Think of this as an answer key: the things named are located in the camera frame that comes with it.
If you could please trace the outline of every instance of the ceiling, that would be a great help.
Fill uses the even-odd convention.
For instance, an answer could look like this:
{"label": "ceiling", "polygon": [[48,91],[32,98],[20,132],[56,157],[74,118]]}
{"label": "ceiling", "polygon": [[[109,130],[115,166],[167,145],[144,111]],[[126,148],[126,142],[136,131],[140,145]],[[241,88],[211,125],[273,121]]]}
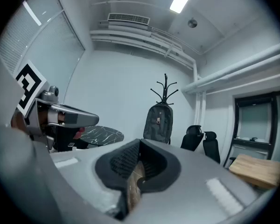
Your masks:
{"label": "ceiling", "polygon": [[[91,0],[95,21],[106,20],[109,12],[150,17],[150,26],[177,36],[200,55],[256,20],[264,10],[259,0],[189,0],[180,14],[170,11],[173,0],[120,0],[150,5],[132,2],[95,5],[103,1],[114,0]],[[195,28],[188,26],[192,18],[198,22]]]}

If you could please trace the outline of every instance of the gray backpack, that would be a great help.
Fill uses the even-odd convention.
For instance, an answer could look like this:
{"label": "gray backpack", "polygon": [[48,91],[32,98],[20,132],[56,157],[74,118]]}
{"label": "gray backpack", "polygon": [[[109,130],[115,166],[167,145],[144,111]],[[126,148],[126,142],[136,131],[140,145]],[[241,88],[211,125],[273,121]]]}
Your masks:
{"label": "gray backpack", "polygon": [[173,105],[173,103],[168,104],[167,99],[178,90],[171,93],[168,97],[167,91],[170,85],[176,84],[177,82],[171,83],[167,86],[167,75],[165,74],[165,86],[160,82],[157,83],[163,86],[163,98],[153,89],[151,89],[161,98],[161,102],[157,102],[156,105],[152,106],[149,109],[144,127],[143,137],[145,139],[170,144],[173,125],[173,110],[169,105]]}

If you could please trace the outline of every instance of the office chair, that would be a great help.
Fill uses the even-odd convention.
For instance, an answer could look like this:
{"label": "office chair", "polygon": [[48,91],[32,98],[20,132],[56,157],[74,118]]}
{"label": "office chair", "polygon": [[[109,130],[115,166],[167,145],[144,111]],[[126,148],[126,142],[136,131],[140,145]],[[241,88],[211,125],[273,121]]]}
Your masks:
{"label": "office chair", "polygon": [[205,155],[210,157],[212,160],[220,163],[220,154],[218,141],[216,140],[216,133],[209,131],[205,132],[205,140],[203,141],[203,148]]}
{"label": "office chair", "polygon": [[182,139],[181,148],[195,151],[204,136],[204,133],[201,132],[200,127],[200,125],[191,125],[187,129],[186,135]]}

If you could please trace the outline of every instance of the air conditioning vent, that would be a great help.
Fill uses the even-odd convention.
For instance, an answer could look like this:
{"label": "air conditioning vent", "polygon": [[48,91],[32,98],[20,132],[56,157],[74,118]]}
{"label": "air conditioning vent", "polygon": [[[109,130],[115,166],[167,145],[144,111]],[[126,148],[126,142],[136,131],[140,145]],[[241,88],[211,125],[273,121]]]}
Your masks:
{"label": "air conditioning vent", "polygon": [[128,22],[134,22],[143,25],[148,25],[149,20],[150,20],[149,17],[142,17],[133,14],[123,14],[123,13],[109,13],[108,16],[108,21],[128,21]]}

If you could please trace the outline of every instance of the sticker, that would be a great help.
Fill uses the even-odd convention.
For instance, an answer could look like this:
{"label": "sticker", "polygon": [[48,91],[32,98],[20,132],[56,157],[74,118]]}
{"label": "sticker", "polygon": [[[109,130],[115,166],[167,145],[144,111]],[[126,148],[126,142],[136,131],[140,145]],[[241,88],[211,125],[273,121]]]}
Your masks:
{"label": "sticker", "polygon": [[17,108],[26,116],[34,98],[42,91],[42,87],[47,82],[45,77],[37,70],[37,68],[27,61],[26,65],[16,76],[16,81],[25,91],[20,99]]}

